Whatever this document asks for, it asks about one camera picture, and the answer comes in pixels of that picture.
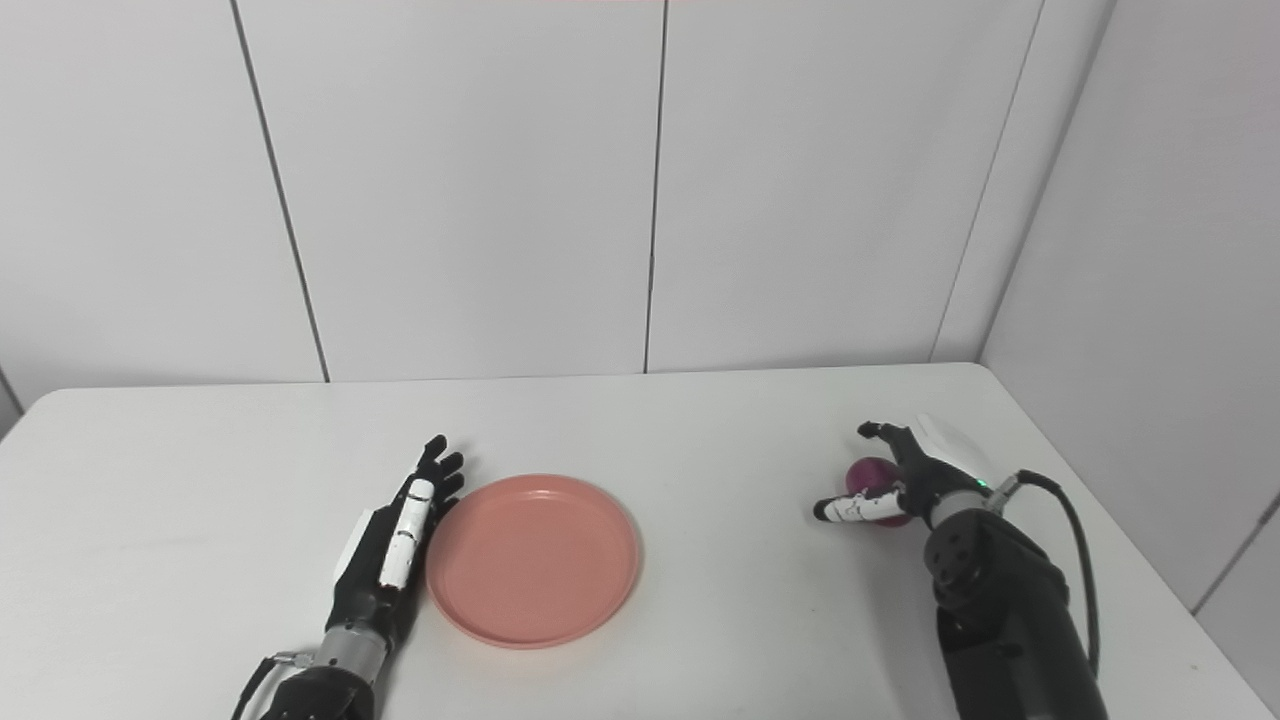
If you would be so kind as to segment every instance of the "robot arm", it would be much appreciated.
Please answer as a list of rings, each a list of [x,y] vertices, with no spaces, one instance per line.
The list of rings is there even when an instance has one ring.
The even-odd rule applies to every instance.
[[[918,516],[932,529],[924,564],[938,602],[937,632],[963,720],[1105,720],[1098,692],[1097,602],[1084,532],[1057,483],[1023,470],[992,491],[922,450],[909,428],[865,423],[897,462],[891,484],[819,501],[827,521]],[[1048,556],[1001,516],[1021,484],[1052,492],[1071,520],[1089,606],[1085,655],[1068,612],[1068,585]]]
[[[374,720],[374,684],[417,616],[425,550],[462,488],[462,455],[439,460],[436,436],[388,505],[375,510],[334,584],[333,610],[315,656],[279,653],[262,661],[232,715],[239,720],[276,665],[302,671],[283,680],[262,720]]]

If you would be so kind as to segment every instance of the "black cable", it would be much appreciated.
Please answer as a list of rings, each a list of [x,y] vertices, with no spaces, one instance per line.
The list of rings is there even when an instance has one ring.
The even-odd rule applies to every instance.
[[[1075,534],[1075,548],[1080,553],[1080,574],[1084,575],[1085,625],[1089,634],[1089,669],[1093,670],[1093,676],[1097,678],[1100,651],[1098,591],[1093,585],[1093,561],[1089,560],[1089,541],[1084,537],[1084,525],[1080,524],[1080,516],[1075,514],[1075,506],[1071,505],[1066,493],[1062,492],[1062,486],[1030,470],[1019,470],[1018,480],[1048,491],[1062,503],[1066,519],[1071,523],[1071,533]]]
[[[253,670],[253,674],[248,676],[248,682],[244,683],[244,689],[241,691],[241,701],[236,703],[236,711],[232,712],[232,720],[241,720],[241,715],[244,714],[244,706],[248,705],[248,701],[253,700],[253,696],[257,694],[257,688],[262,684],[262,680],[271,674],[275,665],[276,662],[274,657],[264,657],[262,661],[257,664],[257,670]]]

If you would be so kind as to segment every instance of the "white table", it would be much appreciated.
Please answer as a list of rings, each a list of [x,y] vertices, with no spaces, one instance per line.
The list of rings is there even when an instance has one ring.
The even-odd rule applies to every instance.
[[[225,719],[264,653],[319,641],[356,515],[444,432],[472,488],[552,471],[613,493],[644,566],[617,616],[552,650],[484,646],[424,606],[385,720],[954,717],[924,528],[810,516],[854,459],[887,455],[860,421],[922,411],[1074,498],[1114,719],[1271,717],[974,365],[56,392],[0,445],[5,711]],[[1078,589],[1042,495],[1007,516]]]

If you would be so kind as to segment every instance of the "white wall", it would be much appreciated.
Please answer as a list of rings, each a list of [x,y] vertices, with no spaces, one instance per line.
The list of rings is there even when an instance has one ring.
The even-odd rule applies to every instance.
[[[1119,3],[984,352],[1188,606],[1280,489],[1277,37]]]
[[[0,368],[320,378],[227,3],[0,6]]]
[[[333,379],[643,369],[662,3],[241,6]]]
[[[972,359],[1103,3],[672,3],[659,158],[662,3],[242,0],[288,214],[228,3],[8,4],[0,366],[320,379],[285,218],[339,380]]]
[[[650,369],[927,361],[1038,8],[672,3]]]
[[[0,438],[18,421],[18,406],[13,404],[9,393],[0,387]]]
[[[1280,524],[1268,523],[1198,619],[1258,697],[1280,714]]]

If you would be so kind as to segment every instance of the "pink plate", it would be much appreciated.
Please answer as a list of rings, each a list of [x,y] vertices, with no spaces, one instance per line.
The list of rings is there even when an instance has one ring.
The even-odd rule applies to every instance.
[[[639,566],[626,512],[595,486],[562,475],[517,475],[467,495],[426,551],[428,588],[444,616],[515,648],[599,628]]]

